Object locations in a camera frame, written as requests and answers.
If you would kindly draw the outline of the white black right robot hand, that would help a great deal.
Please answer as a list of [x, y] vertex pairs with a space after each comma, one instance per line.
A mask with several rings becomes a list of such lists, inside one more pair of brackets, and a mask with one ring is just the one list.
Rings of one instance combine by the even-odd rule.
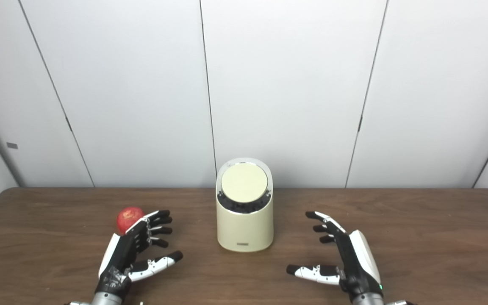
[[374, 257], [360, 230], [351, 233], [337, 223], [336, 220], [318, 211], [307, 211], [307, 218], [322, 222], [313, 230], [326, 233], [320, 237], [320, 243], [335, 243], [337, 246], [342, 268], [336, 265], [288, 265], [287, 274], [327, 285], [339, 286], [347, 293], [351, 303], [366, 299], [382, 301], [383, 288], [381, 276]]

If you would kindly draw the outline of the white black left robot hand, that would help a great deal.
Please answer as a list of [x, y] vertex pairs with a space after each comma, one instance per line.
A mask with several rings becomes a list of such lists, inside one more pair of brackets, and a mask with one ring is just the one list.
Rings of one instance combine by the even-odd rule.
[[132, 221], [124, 233], [114, 234], [101, 261], [95, 298], [122, 303], [133, 282], [145, 280], [180, 261], [181, 251], [137, 261], [137, 255], [151, 246], [168, 247], [168, 242], [157, 235], [171, 234], [172, 229], [165, 227], [171, 222], [169, 210], [158, 210]]

